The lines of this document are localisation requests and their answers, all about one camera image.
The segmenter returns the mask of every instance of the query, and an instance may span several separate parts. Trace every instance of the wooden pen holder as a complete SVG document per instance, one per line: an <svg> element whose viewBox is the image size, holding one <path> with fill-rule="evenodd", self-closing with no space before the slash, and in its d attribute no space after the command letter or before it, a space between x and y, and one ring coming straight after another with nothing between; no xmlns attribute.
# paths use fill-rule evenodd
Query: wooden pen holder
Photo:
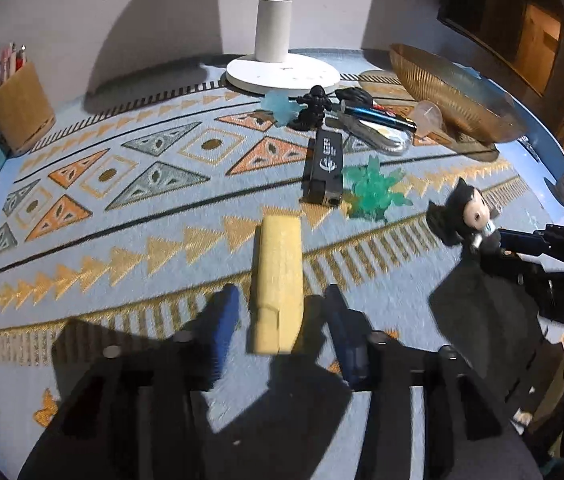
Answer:
<svg viewBox="0 0 564 480"><path fill-rule="evenodd" d="M14 155L28 152L56 124L56 115L28 62L0 86L0 130Z"/></svg>

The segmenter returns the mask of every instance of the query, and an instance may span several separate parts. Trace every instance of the amber glass bowl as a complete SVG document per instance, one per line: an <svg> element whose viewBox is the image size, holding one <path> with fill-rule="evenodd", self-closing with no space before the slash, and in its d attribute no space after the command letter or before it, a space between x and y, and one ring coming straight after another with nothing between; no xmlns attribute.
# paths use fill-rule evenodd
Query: amber glass bowl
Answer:
<svg viewBox="0 0 564 480"><path fill-rule="evenodd" d="M391 45L391 64L417 101L439 106L444 120L481 142L510 142L526 133L503 94L443 57L404 44Z"/></svg>

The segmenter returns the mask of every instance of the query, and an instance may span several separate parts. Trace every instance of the green flower-shaped toy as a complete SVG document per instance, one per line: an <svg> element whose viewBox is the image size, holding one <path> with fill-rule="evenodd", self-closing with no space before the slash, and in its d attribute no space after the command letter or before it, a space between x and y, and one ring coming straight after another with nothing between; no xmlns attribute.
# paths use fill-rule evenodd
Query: green flower-shaped toy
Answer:
<svg viewBox="0 0 564 480"><path fill-rule="evenodd" d="M389 205L413 205L404 193L391 191L391 187L402 180L405 173L402 170L393 170L389 176L383 176L380 173L380 159L376 156L369 157L365 168L344 168L343 174L352 183L352 218L383 220Z"/></svg>

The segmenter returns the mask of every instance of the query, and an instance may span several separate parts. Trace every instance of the striped pattern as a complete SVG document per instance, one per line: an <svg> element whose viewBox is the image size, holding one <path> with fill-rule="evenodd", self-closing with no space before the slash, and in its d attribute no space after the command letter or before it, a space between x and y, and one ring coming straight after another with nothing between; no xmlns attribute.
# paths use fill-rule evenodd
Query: striped pattern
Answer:
<svg viewBox="0 0 564 480"><path fill-rule="evenodd" d="M352 82L365 82L365 83L381 83L386 85L400 85L399 79L397 77L386 77L382 75L355 75L355 74L340 74L340 79L342 81L352 81Z"/></svg>
<svg viewBox="0 0 564 480"><path fill-rule="evenodd" d="M71 126L63 130L57 130L56 132L50 135L46 135L42 137L42 139L38 140L38 142L33 146L30 153L37 152L43 148L46 148L50 144L53 144L57 140L63 139L64 137L71 135L83 128L87 128L89 126L92 126L93 124L97 124L99 122L105 121L106 119L110 119L111 117L114 117L116 115L124 114L126 112L136 110L137 108L154 105L156 103L166 101L169 99L174 99L175 97L195 94L197 92L204 92L216 88L223 88L224 86L225 86L225 82L220 79L217 81L211 81L209 83L205 82L205 83L200 83L197 85L191 85L186 87L181 86L178 89L158 92L155 95L149 95L148 97L142 97L140 99L136 99L135 101L129 101L126 104L122 103L118 106L114 106L112 108L109 108L108 110L104 110L98 114L92 115L84 120L81 120L79 123L72 124Z"/></svg>
<svg viewBox="0 0 564 480"><path fill-rule="evenodd" d="M484 197L491 207L503 208L526 191L526 183L515 176L485 190ZM343 290L350 290L438 248L439 242L429 231L425 216L422 212L305 253L305 295L321 294L329 283L338 283ZM149 300L75 318L91 324L88 328L81 324L75 328L69 323L70 318L65 318L0 329L0 362L22 366L51 364L51 348L63 330L62 344L55 348L59 362L90 362L102 354L102 348L113 343L126 349L140 349L147 344L143 342L147 338L169 337L182 323L197 316L209 295L226 283L235 283L241 289L243 300L248 301L251 272L245 270ZM109 340L111 330L122 332L123 340Z"/></svg>

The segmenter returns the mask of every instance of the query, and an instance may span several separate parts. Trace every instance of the black lighter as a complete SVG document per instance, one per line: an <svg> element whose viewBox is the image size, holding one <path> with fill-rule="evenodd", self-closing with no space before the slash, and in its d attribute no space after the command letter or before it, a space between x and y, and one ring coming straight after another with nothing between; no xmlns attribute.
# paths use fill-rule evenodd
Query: black lighter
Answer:
<svg viewBox="0 0 564 480"><path fill-rule="evenodd" d="M339 207L342 202L342 134L318 129L315 136L307 202Z"/></svg>

